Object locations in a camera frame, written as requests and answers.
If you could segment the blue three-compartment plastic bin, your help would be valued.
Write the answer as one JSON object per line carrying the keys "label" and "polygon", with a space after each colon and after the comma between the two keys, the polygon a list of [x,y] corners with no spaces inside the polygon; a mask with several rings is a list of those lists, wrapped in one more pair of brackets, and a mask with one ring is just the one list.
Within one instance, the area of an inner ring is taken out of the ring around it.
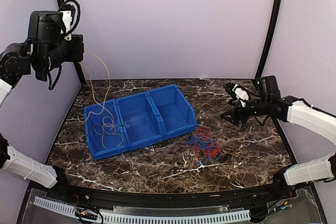
{"label": "blue three-compartment plastic bin", "polygon": [[95,160],[194,131],[196,113],[177,85],[87,106],[86,141]]}

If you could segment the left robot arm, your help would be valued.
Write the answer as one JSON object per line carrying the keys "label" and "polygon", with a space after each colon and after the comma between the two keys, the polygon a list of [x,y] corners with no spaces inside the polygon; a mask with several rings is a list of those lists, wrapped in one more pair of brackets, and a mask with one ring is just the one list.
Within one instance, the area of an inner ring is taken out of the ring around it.
{"label": "left robot arm", "polygon": [[68,63],[52,91],[26,77],[1,105],[1,170],[53,190],[63,201],[74,197],[74,189],[61,168],[44,160],[79,89],[75,69]]}

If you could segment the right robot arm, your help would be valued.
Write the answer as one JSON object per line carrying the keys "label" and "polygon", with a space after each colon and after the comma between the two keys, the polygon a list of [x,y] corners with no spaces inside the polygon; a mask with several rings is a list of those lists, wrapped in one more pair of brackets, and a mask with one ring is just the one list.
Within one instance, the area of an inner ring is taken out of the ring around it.
{"label": "right robot arm", "polygon": [[[335,116],[309,105],[304,99],[293,96],[281,97],[277,85],[258,84],[257,93],[252,94],[241,85],[229,83],[225,86],[231,96],[233,108],[221,114],[221,118],[235,126],[255,118],[276,118],[285,123],[299,126],[335,144]],[[268,188],[273,200],[280,199],[288,186],[335,180],[335,153],[322,158],[288,166],[275,175],[275,183]]]}

